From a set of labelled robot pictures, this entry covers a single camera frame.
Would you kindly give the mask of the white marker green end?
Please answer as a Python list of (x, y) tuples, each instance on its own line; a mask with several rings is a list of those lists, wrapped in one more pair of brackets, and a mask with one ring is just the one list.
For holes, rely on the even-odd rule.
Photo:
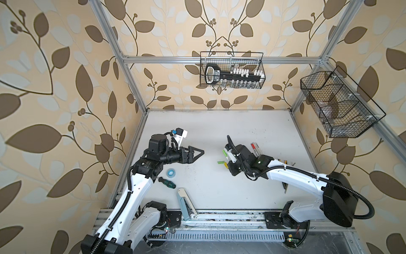
[(223, 154), (229, 160), (228, 151), (225, 148), (223, 149)]

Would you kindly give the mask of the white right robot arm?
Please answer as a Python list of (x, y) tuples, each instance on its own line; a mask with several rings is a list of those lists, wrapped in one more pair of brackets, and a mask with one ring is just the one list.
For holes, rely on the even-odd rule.
[(285, 228), (300, 223), (325, 220), (349, 228), (354, 220), (374, 217), (375, 208), (362, 194), (353, 190), (345, 176), (332, 172), (319, 174), (288, 165), (271, 156), (255, 155), (244, 145), (234, 145), (231, 137), (223, 150), (228, 169), (233, 176), (243, 173), (249, 180), (264, 178), (301, 189), (315, 197), (314, 201), (287, 201), (271, 222)]

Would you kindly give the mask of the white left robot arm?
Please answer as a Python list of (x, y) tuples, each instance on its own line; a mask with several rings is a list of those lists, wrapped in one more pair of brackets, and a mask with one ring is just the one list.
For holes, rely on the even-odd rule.
[(81, 242), (84, 254), (132, 254), (138, 243), (153, 228), (161, 228), (168, 222), (167, 206), (149, 202), (138, 217), (137, 211), (151, 189), (164, 165), (192, 164), (204, 151), (195, 147), (181, 146), (187, 131), (177, 128), (164, 134), (154, 134), (148, 148), (132, 165), (126, 176), (124, 193), (104, 224)]

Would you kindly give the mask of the blue tape roll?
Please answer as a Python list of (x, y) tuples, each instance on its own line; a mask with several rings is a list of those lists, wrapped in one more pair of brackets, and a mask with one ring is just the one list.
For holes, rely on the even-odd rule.
[(174, 178), (175, 175), (176, 175), (176, 172), (175, 172), (175, 170), (173, 168), (170, 168), (170, 169), (167, 170), (167, 176), (169, 178)]

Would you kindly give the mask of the green black screwdriver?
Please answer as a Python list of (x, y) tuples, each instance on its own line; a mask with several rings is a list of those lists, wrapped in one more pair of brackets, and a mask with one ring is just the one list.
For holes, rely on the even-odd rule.
[(159, 177), (159, 178), (158, 178), (158, 181), (161, 182), (162, 184), (164, 184), (164, 185), (165, 185), (166, 187), (168, 187), (168, 188), (172, 188), (172, 189), (175, 189), (175, 188), (176, 188), (176, 184), (175, 184), (175, 183), (173, 183), (173, 182), (170, 181), (170, 180), (164, 179), (163, 177)]

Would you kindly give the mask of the blue white stapler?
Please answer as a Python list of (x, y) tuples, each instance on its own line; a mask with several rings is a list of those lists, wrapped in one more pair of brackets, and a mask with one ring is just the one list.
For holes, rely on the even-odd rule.
[(184, 221), (196, 219), (198, 217), (198, 212), (193, 206), (193, 203), (184, 188), (179, 188), (177, 190), (177, 198)]

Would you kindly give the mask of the black socket holder tool set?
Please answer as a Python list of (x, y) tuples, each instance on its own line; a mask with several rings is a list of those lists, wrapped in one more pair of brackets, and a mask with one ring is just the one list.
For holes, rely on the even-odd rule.
[(206, 65), (203, 78), (208, 85), (254, 85), (260, 86), (265, 81), (265, 73), (262, 70), (249, 70), (231, 67), (226, 70), (215, 63)]

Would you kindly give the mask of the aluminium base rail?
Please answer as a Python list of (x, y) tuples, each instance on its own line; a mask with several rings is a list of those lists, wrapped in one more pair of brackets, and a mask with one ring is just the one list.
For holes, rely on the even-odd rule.
[(167, 218), (158, 228), (144, 226), (135, 228), (136, 222), (151, 223), (160, 215), (152, 208), (146, 208), (140, 217), (130, 222), (124, 240), (133, 243), (149, 241), (209, 241), (209, 242), (280, 242), (295, 243), (312, 233), (348, 236), (356, 230), (344, 228), (327, 220), (303, 222), (293, 229), (277, 225), (271, 220), (277, 211), (271, 210), (198, 210), (195, 217), (184, 220), (180, 210), (169, 209)]

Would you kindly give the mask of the aluminium frame corner post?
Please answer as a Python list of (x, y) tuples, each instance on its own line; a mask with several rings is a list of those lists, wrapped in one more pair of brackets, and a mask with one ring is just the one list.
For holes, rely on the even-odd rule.
[(142, 95), (141, 95), (139, 89), (136, 86), (136, 82), (132, 76), (131, 70), (129, 69), (128, 65), (124, 62), (124, 55), (122, 54), (122, 52), (120, 50), (118, 41), (115, 38), (115, 34), (113, 32), (113, 29), (110, 26), (110, 23), (108, 22), (108, 19), (103, 11), (101, 2), (100, 1), (89, 1), (89, 2), (92, 7), (92, 10), (95, 14), (95, 17), (97, 18), (98, 22), (100, 23), (100, 26), (106, 36), (106, 39), (110, 44), (112, 52), (118, 61), (118, 65), (120, 66), (125, 78), (128, 81), (130, 90), (133, 93), (135, 99), (137, 100), (137, 102), (139, 104), (142, 114), (147, 115), (148, 114), (147, 107), (144, 103), (144, 100), (142, 98)]

